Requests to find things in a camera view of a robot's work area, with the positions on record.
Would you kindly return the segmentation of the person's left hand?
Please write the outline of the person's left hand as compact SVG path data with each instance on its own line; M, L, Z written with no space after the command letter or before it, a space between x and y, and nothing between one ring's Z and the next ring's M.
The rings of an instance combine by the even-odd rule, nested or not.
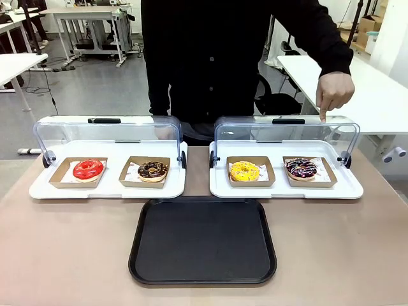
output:
M316 106L319 108L319 118L326 122L326 113L342 108L350 101L355 86L350 75L339 71L319 77L316 90Z

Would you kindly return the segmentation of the person's right forearm black sleeve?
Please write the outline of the person's right forearm black sleeve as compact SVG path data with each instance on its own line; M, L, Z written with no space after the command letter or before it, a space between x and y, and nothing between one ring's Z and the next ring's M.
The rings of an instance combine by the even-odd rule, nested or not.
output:
M149 112L155 116L167 116L170 109L168 72L157 59L146 58Z

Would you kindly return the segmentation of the person's left forearm black sleeve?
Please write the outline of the person's left forearm black sleeve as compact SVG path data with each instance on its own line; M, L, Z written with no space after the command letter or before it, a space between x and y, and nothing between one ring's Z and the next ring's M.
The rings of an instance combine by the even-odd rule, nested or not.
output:
M352 50L344 43L335 27L324 27L312 31L304 41L304 50L321 68L320 76L329 73L350 75Z

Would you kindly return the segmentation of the chocolate donut with nuts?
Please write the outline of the chocolate donut with nuts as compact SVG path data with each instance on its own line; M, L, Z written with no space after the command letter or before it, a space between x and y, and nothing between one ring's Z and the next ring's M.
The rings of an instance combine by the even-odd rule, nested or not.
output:
M143 163L138 168L138 175L143 182L160 182L168 173L168 165L159 161Z

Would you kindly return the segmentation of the dark donut colourful sprinkles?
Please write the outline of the dark donut colourful sprinkles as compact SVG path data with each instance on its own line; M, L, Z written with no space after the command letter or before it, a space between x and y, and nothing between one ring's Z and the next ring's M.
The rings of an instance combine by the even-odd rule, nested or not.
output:
M285 167L289 176L298 181L312 180L317 174L317 166L305 158L287 159Z

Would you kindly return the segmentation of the red glazed donut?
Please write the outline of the red glazed donut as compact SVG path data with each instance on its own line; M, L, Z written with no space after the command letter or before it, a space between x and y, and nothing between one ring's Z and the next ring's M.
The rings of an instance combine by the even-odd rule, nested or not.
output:
M74 167L73 176L79 182L93 182L98 179L104 169L105 166L100 160L87 159Z

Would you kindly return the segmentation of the black serving tray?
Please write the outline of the black serving tray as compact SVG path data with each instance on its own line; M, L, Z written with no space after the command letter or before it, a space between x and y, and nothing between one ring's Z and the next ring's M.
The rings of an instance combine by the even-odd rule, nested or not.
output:
M262 204L179 196L144 204L128 269L144 285L252 285L273 277L277 258Z

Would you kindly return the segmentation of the large white table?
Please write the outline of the large white table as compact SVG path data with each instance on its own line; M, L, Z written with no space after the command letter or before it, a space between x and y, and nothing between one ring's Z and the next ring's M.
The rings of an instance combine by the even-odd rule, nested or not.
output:
M278 56L278 61L305 96L302 113L311 114L316 104L317 78L321 72L307 55ZM397 135L408 135L408 89L370 64L353 57L350 66L355 93L345 106L329 114L347 117L360 126L376 146L375 157L384 163L407 157L408 146L393 145Z

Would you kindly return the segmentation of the black office chair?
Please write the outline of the black office chair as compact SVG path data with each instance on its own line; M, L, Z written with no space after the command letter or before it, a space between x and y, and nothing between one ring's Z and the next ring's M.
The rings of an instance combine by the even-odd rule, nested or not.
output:
M280 85L279 92L272 92L268 80L258 73L259 83L257 90L263 89L263 92L261 94L256 93L254 104L261 115L299 115L301 112L302 106L296 100L300 88L287 74L284 68L280 69L280 72L284 76L284 79ZM295 89L293 96L281 92L286 81Z

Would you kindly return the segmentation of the brown cardboard box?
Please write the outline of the brown cardboard box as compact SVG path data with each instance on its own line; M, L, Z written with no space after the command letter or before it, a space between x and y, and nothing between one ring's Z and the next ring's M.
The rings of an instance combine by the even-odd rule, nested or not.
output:
M365 47L369 32L379 32L383 18L377 15L367 15L361 18L358 25L356 44Z

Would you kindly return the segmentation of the white display case base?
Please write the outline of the white display case base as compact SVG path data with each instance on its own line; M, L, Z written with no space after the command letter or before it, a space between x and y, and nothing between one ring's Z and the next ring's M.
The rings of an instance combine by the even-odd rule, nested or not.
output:
M321 140L284 140L280 143L258 143L254 140L220 140L210 145L219 160L210 169L210 191L220 198L307 198L307 199L358 199L363 187L337 160L338 153ZM227 158L266 156L269 158L275 182L270 187L233 187L228 177ZM284 156L323 157L332 168L337 183L332 187L292 187L285 173Z
M56 160L44 169L29 188L29 195L37 200L46 199L87 199L87 198L174 198L184 191L186 170L177 160L187 152L185 143L175 140L144 141L124 143L108 141L75 140L64 145L53 145L51 153ZM125 187L119 181L125 163L131 156L168 157L170 170L162 188ZM107 169L95 188L56 188L50 183L52 175L68 157L107 158Z

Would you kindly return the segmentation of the clear display case lid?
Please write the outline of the clear display case lid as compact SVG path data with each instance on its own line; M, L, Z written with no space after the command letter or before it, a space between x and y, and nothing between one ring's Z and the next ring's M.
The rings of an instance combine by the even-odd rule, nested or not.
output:
M209 166L214 168L221 160L224 143L244 142L244 147L253 143L258 147L301 142L304 148L301 153L307 148L329 145L334 151L334 161L349 169L359 135L359 125L344 116L330 117L327 123L320 122L314 115L221 117L215 123Z
M182 141L182 128L172 116L79 116L59 115L40 119L34 124L33 132L42 151L42 160L48 168L56 157L50 151L53 145L64 145L75 140L140 143L156 141L154 128L171 126L178 144ZM177 158L187 168L187 152Z

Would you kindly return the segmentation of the person in black shirt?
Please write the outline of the person in black shirt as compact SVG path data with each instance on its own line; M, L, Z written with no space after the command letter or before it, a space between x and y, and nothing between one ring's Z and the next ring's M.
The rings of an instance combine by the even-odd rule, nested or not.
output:
M141 14L145 62L166 66L168 115L190 145L210 143L219 117L254 113L271 17L303 50L309 33L336 28L318 0L142 0Z

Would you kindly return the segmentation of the small white table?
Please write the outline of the small white table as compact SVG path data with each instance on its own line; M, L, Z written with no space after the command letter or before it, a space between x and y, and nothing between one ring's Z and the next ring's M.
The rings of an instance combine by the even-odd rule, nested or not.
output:
M0 87L11 82L24 112L30 112L31 109L18 83L17 76L47 58L48 54L0 54Z

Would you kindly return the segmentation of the seated person dark trousers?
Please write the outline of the seated person dark trousers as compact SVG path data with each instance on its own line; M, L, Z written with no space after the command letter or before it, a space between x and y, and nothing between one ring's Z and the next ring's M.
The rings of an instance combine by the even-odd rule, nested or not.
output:
M36 10L37 13L39 11L43 11L47 9L45 0L27 0L27 5L30 8L37 8ZM33 17L31 19L31 22L36 27L37 32L41 38L40 48L45 48L48 45L49 41L48 41L46 31L44 30L44 27L41 23L40 15Z

